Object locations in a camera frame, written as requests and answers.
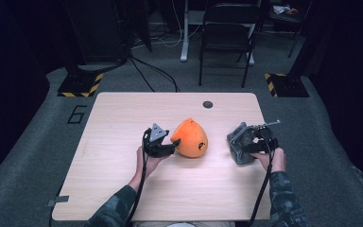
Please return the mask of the grey fluffy cloth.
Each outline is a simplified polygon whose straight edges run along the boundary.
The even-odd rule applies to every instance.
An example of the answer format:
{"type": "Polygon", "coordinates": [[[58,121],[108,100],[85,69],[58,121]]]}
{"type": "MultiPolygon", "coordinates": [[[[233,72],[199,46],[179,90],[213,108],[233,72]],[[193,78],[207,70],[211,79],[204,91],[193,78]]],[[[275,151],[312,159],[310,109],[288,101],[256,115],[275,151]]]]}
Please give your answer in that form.
{"type": "Polygon", "coordinates": [[[254,157],[251,156],[251,153],[242,151],[243,130],[247,126],[248,125],[245,122],[242,122],[236,129],[227,135],[230,153],[238,166],[244,166],[254,161],[254,157]]]}

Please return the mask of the black stand with striped base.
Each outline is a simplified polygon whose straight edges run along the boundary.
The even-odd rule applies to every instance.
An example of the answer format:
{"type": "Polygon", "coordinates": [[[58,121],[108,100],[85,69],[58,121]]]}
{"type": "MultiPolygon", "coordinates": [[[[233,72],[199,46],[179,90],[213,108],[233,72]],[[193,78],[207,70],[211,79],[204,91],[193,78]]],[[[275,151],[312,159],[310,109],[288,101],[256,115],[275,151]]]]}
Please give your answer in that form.
{"type": "Polygon", "coordinates": [[[67,75],[58,89],[59,96],[92,96],[102,79],[102,70],[83,70],[78,67],[64,37],[58,36],[61,61],[67,75]]]}
{"type": "Polygon", "coordinates": [[[291,69],[286,74],[265,74],[273,97],[309,97],[301,76],[308,62],[308,51],[302,47],[291,69]]]}

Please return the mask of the black folding chair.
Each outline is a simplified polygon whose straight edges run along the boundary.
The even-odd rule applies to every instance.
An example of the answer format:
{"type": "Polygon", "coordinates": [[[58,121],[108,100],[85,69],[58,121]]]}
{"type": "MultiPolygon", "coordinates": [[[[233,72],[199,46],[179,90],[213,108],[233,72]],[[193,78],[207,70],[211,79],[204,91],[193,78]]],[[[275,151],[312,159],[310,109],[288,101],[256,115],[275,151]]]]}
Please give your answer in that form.
{"type": "Polygon", "coordinates": [[[241,87],[245,86],[252,50],[256,46],[263,11],[247,3],[218,3],[203,15],[199,50],[199,85],[202,84],[204,53],[237,53],[245,57],[245,71],[241,87]]]}

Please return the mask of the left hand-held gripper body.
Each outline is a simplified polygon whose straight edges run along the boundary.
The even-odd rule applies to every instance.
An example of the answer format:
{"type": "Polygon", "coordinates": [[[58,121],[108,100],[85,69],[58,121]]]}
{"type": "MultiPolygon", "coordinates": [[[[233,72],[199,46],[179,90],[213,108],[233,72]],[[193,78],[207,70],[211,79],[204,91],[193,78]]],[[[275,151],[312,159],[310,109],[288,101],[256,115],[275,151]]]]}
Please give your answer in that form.
{"type": "Polygon", "coordinates": [[[169,134],[168,130],[163,130],[158,124],[154,123],[151,128],[148,128],[142,139],[143,151],[153,158],[160,158],[160,148],[168,147],[163,146],[162,142],[169,134]]]}

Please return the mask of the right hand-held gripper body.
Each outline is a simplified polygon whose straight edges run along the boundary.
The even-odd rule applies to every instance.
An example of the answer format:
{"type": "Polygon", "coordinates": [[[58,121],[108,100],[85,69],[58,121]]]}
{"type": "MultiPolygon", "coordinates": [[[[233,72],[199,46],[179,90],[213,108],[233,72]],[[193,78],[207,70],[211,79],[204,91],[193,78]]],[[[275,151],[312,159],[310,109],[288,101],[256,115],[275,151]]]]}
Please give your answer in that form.
{"type": "Polygon", "coordinates": [[[279,123],[280,121],[276,121],[262,125],[247,126],[243,130],[242,148],[248,144],[261,144],[266,148],[264,153],[270,153],[278,148],[278,139],[273,136],[270,126],[279,123]]]}

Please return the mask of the dark cabinet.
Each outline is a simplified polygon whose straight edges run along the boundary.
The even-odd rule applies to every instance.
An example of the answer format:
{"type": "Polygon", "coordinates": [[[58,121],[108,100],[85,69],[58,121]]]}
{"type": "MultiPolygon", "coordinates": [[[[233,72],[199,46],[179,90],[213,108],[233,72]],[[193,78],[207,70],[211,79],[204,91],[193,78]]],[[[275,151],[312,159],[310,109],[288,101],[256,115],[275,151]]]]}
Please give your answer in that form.
{"type": "Polygon", "coordinates": [[[63,0],[86,62],[125,59],[114,0],[63,0]]]}

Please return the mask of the dark chair with clutter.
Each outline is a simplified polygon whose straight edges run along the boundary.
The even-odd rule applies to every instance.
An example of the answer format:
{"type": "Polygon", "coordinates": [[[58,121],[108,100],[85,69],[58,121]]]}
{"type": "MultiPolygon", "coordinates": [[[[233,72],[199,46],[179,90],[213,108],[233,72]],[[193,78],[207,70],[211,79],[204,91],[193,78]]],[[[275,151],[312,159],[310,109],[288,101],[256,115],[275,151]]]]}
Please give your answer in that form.
{"type": "Polygon", "coordinates": [[[292,56],[312,4],[313,0],[270,0],[268,19],[294,33],[288,57],[292,56]]]}

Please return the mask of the orange plush toy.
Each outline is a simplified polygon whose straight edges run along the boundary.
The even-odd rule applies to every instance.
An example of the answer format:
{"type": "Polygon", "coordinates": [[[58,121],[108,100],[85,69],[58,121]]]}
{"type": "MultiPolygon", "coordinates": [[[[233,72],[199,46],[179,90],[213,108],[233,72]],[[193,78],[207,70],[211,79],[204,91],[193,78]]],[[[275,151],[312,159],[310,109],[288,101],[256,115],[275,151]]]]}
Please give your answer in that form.
{"type": "Polygon", "coordinates": [[[177,145],[178,152],[189,158],[198,158],[202,156],[208,148],[208,137],[202,126],[193,120],[187,118],[175,129],[170,141],[177,145]]]}

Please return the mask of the person's right hand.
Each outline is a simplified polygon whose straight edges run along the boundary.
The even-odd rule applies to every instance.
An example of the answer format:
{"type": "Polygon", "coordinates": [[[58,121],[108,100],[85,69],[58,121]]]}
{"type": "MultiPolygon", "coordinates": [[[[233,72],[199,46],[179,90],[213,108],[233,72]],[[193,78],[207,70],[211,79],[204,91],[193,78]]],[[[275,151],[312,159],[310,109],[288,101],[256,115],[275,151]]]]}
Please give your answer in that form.
{"type": "Polygon", "coordinates": [[[271,172],[285,171],[285,151],[282,148],[274,150],[272,159],[265,153],[252,153],[251,156],[259,160],[264,170],[271,165],[271,172]]]}

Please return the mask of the person's left hand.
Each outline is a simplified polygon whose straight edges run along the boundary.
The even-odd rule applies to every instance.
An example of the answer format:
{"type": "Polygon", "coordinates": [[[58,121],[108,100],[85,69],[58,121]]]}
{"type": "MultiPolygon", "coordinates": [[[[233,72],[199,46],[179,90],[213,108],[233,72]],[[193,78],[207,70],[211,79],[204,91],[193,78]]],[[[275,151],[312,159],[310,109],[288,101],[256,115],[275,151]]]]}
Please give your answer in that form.
{"type": "Polygon", "coordinates": [[[140,181],[143,175],[143,171],[145,171],[147,178],[164,159],[166,159],[166,157],[153,158],[146,156],[146,154],[143,152],[143,148],[139,147],[137,149],[137,161],[134,177],[138,181],[140,181]]]}

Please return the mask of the grey tape strip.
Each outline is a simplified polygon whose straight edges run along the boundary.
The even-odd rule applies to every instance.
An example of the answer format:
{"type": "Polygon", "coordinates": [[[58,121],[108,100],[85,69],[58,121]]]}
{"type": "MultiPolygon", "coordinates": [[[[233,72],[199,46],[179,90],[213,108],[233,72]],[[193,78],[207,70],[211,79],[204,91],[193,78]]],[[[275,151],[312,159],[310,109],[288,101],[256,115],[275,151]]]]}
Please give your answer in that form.
{"type": "Polygon", "coordinates": [[[54,207],[56,203],[60,202],[68,202],[69,196],[57,196],[52,200],[49,200],[46,204],[46,207],[54,207]]]}

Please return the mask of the white desk leg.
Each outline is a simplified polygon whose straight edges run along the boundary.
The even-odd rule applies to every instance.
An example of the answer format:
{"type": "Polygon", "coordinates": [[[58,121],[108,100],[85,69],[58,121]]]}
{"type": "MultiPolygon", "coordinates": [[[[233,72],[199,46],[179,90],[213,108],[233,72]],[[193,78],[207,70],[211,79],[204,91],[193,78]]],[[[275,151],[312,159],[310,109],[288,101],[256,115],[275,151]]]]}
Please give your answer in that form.
{"type": "Polygon", "coordinates": [[[189,8],[188,0],[184,0],[184,10],[183,10],[183,39],[181,48],[181,62],[187,62],[188,60],[188,49],[189,49],[189,8]]]}

